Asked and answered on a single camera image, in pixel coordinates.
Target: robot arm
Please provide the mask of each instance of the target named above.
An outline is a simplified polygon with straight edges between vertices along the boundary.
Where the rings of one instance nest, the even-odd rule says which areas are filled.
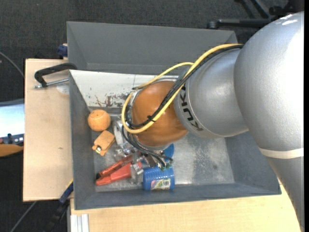
[[[302,12],[268,24],[242,49],[229,48],[205,61],[178,89],[174,106],[155,121],[155,117],[148,118],[149,123],[155,122],[151,130],[138,132],[133,138],[143,147],[159,151],[182,137],[184,130],[205,138],[229,137],[249,130],[285,185],[304,228],[303,66]],[[175,89],[156,97],[163,83],[147,86],[147,91],[137,94],[132,102],[135,125],[143,125],[164,94]],[[138,118],[143,109],[145,116]],[[173,123],[162,123],[167,119]],[[141,131],[138,126],[131,130]]]

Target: table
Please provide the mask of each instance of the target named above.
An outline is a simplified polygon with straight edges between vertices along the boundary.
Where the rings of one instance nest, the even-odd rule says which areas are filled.
[[[72,179],[69,96],[56,86],[33,88],[37,70],[65,61],[26,60],[24,201],[58,199]],[[67,71],[59,72],[46,81],[66,77]],[[291,201],[281,189],[282,195],[91,210],[75,210],[71,198],[70,213],[88,213],[91,232],[300,231]]]

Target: blue container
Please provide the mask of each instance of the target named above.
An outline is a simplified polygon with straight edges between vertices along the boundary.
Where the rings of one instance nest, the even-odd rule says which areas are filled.
[[[174,144],[171,144],[170,146],[168,146],[165,150],[164,150],[164,154],[167,156],[167,157],[173,157],[174,155]]]
[[[158,167],[144,169],[144,190],[169,190],[175,187],[173,168],[161,171]]]

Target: gray bin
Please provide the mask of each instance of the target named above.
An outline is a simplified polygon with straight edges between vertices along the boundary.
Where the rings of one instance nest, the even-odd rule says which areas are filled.
[[[87,117],[101,107],[118,119],[123,94],[143,81],[142,75],[106,73],[158,74],[176,63],[195,61],[216,45],[236,42],[231,31],[68,23],[69,61],[87,70],[70,71],[69,76],[75,209],[281,193],[248,132],[220,139],[188,134],[175,142],[174,190],[144,191],[128,180],[95,185],[96,173],[113,163],[116,145],[104,157],[92,151],[98,133],[88,127]]]

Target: toy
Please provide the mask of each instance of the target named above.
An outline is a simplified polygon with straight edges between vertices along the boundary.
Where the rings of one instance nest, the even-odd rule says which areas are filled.
[[[115,136],[109,131],[105,130],[94,141],[92,149],[95,150],[101,156],[104,156],[114,142],[115,142]]]
[[[104,131],[111,124],[110,115],[101,109],[93,110],[88,116],[88,125],[93,131]]]

